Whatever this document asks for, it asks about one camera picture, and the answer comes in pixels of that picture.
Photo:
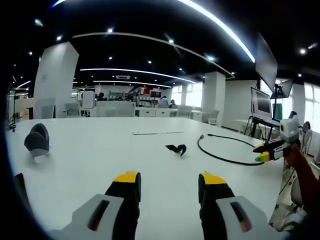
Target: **curved led light strip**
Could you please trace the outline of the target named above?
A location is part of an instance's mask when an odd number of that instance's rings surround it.
[[[16,88],[17,88],[17,89],[18,89],[18,88],[21,88],[22,86],[24,86],[24,85],[26,85],[26,84],[28,84],[28,83],[30,83],[30,82],[31,82],[31,81],[27,81],[27,82],[21,84],[20,86],[17,86]]]
[[[135,72],[135,73],[143,73],[143,74],[154,74],[154,75],[168,77],[168,78],[172,78],[172,79],[179,79],[179,80],[186,81],[186,82],[193,83],[193,84],[196,83],[195,81],[191,81],[191,80],[184,79],[184,78],[181,78],[181,77],[170,76],[170,75],[166,75],[166,74],[162,74],[162,73],[156,73],[156,72],[152,72],[152,71],[140,71],[140,70],[131,70],[131,69],[119,69],[119,68],[85,68],[85,69],[80,69],[80,71],[103,71],[103,70],[125,71],[125,72]]]
[[[172,88],[172,86],[160,85],[160,84],[153,84],[153,83],[146,83],[146,82],[137,82],[137,81],[93,81],[94,83],[122,83],[122,84],[143,84],[143,85],[152,85],[157,87],[165,87],[165,88]]]
[[[137,37],[137,38],[142,38],[142,39],[148,39],[148,40],[153,40],[153,41],[157,41],[159,43],[163,43],[163,44],[168,44],[168,45],[171,45],[171,46],[174,46],[178,49],[181,49],[181,50],[184,50],[188,53],[191,53],[193,55],[196,55],[197,57],[199,58],[202,58],[203,60],[206,60],[207,62],[215,65],[216,67],[220,68],[221,70],[225,71],[227,74],[231,75],[232,77],[231,78],[235,78],[235,76],[227,71],[226,69],[224,69],[222,66],[220,66],[219,64],[215,63],[214,61],[212,60],[209,60],[208,57],[205,57],[205,56],[202,56],[188,48],[185,48],[183,46],[180,46],[180,45],[177,45],[177,44],[174,44],[174,43],[171,43],[169,41],[165,41],[165,40],[162,40],[162,39],[159,39],[159,38],[155,38],[155,37],[151,37],[151,36],[145,36],[145,35],[140,35],[140,34],[135,34],[135,33],[129,33],[129,32],[91,32],[91,33],[85,33],[85,34],[80,34],[80,35],[74,35],[72,38],[73,39],[77,39],[77,38],[82,38],[82,37],[88,37],[88,36],[97,36],[97,35],[118,35],[118,36],[129,36],[129,37]]]
[[[55,7],[56,5],[64,2],[65,0],[58,0],[56,3],[54,3],[51,7]],[[196,4],[195,2],[191,0],[177,0],[183,4],[188,5],[189,7],[193,8],[194,10],[198,11],[199,13],[205,15],[212,21],[214,21],[220,28],[222,28],[235,42],[244,50],[244,52],[248,55],[248,57],[251,59],[253,63],[255,63],[255,58],[249,51],[249,49],[246,47],[246,45],[238,38],[238,36],[227,26],[225,25],[219,18],[217,18],[215,15],[213,15],[208,10],[204,9],[202,6]]]

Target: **white pillar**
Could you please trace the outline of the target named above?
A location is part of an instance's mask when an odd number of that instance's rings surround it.
[[[226,76],[215,71],[205,74],[202,90],[202,111],[219,110],[217,126],[222,126],[225,109]]]
[[[188,85],[182,85],[181,105],[186,105]]]
[[[70,42],[46,48],[41,57],[34,86],[34,102],[55,98],[55,117],[65,116],[65,103],[71,97],[79,54]],[[42,110],[34,109],[34,118],[42,118]]]

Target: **white wall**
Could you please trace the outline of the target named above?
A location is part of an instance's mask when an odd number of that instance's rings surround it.
[[[251,116],[251,89],[256,80],[239,80],[225,82],[225,99],[222,126],[239,130],[241,124],[234,121],[244,120]]]

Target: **black cable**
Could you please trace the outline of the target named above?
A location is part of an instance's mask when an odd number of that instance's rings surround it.
[[[250,121],[251,118],[253,118],[253,116],[250,116],[250,117],[248,118],[248,121],[246,122],[246,126],[245,126],[245,130],[244,130],[244,134],[243,134],[243,135],[246,135],[246,132],[247,132],[247,129],[248,129],[248,124],[249,124],[249,121]]]
[[[290,179],[291,179],[292,175],[294,174],[294,172],[295,172],[295,169],[293,169],[293,171],[292,171],[292,173],[291,173],[291,175],[290,175],[290,177],[289,177],[288,181],[286,181],[286,183],[285,183],[285,185],[283,186],[283,188],[281,189],[281,191],[280,191],[279,195],[282,193],[282,191],[283,191],[283,190],[286,188],[286,186],[288,185],[288,183],[289,183],[289,181],[290,181]]]
[[[217,137],[217,138],[223,138],[223,139],[232,139],[232,140],[236,140],[236,141],[239,141],[239,142],[242,142],[244,144],[247,144],[253,148],[255,148],[254,145],[248,143],[248,142],[245,142],[245,141],[242,141],[240,139],[236,139],[236,138],[232,138],[232,137],[227,137],[227,136],[218,136],[218,135],[213,135],[213,134],[208,134],[208,136],[210,137]],[[239,165],[244,165],[244,166],[258,166],[258,165],[262,165],[264,164],[264,162],[259,162],[259,163],[246,163],[246,162],[240,162],[240,161],[232,161],[232,160],[228,160],[228,159],[225,159],[225,158],[222,158],[222,157],[219,157],[219,156],[216,156],[216,155],[213,155],[211,154],[210,152],[207,152],[206,150],[204,150],[201,146],[200,146],[200,140],[201,139],[204,139],[205,138],[205,135],[201,135],[197,141],[197,144],[198,144],[198,147],[200,148],[200,150],[202,152],[204,152],[205,154],[208,154],[209,156],[213,157],[213,158],[216,158],[216,159],[219,159],[219,160],[222,160],[222,161],[225,161],[227,163],[232,163],[232,164],[239,164]]]

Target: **person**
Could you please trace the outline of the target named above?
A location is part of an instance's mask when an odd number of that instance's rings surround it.
[[[284,159],[294,167],[299,181],[303,209],[307,213],[311,213],[319,207],[317,205],[320,203],[320,178],[315,177],[296,143],[284,152]]]
[[[175,100],[174,100],[174,99],[172,99],[172,100],[171,100],[171,104],[170,104],[169,108],[171,109],[173,105],[176,105],[176,103],[175,103]]]
[[[160,98],[159,105],[168,105],[167,96],[163,96],[163,97]]]
[[[97,101],[106,101],[104,96],[105,96],[105,94],[103,92],[100,92]]]
[[[295,111],[291,111],[289,115],[289,119],[292,119],[294,116],[298,115]]]

